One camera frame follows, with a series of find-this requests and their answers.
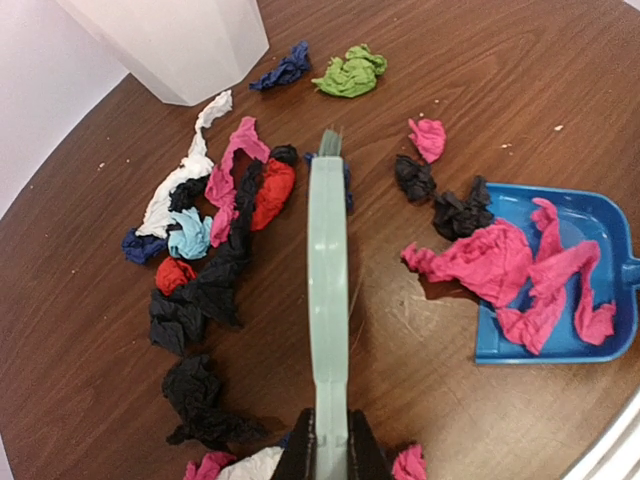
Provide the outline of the large pink paper scrap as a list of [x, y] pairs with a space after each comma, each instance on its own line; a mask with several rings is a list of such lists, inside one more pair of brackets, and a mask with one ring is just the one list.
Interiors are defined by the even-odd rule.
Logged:
[[533, 203], [538, 209], [531, 220], [541, 234], [537, 252], [521, 229], [498, 219], [456, 240], [440, 255], [411, 244], [401, 258], [428, 281], [457, 280], [491, 303], [506, 339], [534, 355], [541, 353], [562, 315], [566, 283], [578, 274], [581, 296], [574, 326], [582, 341], [600, 345], [614, 334], [616, 314], [613, 302], [594, 304], [591, 276], [601, 258], [600, 247], [595, 241], [583, 241], [565, 249], [555, 205], [543, 198]]

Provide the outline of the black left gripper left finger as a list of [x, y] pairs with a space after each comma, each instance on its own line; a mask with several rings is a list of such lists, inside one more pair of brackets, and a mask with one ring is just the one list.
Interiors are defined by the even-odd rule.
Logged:
[[273, 480], [309, 480], [314, 478], [316, 453], [315, 411], [301, 411], [287, 447], [273, 473]]

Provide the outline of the mint green hand brush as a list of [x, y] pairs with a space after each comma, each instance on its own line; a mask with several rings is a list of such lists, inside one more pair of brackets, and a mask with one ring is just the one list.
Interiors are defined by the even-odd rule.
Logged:
[[324, 131], [309, 179], [307, 280], [315, 477], [348, 477], [348, 249], [341, 135]]

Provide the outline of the blue plastic dustpan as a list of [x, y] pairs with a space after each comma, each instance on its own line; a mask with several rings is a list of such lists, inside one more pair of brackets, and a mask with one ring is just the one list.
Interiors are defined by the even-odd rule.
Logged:
[[594, 192], [489, 183], [489, 210], [520, 228], [536, 252], [541, 234], [533, 221], [537, 209], [533, 199], [544, 198], [558, 211], [564, 248], [584, 241], [599, 244], [601, 258], [591, 276], [594, 305], [616, 304], [614, 334], [596, 346], [582, 341], [574, 325], [581, 295], [581, 276], [574, 274], [565, 284], [567, 302], [559, 321], [541, 353], [508, 341], [491, 303], [482, 300], [478, 310], [475, 362], [485, 365], [604, 363], [624, 355], [638, 331], [639, 258], [633, 254], [630, 225], [623, 211], [609, 198]]

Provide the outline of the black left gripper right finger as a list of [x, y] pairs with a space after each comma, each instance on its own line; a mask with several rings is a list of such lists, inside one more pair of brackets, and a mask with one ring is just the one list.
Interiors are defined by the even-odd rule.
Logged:
[[362, 410], [348, 412], [348, 478], [392, 479], [386, 458]]

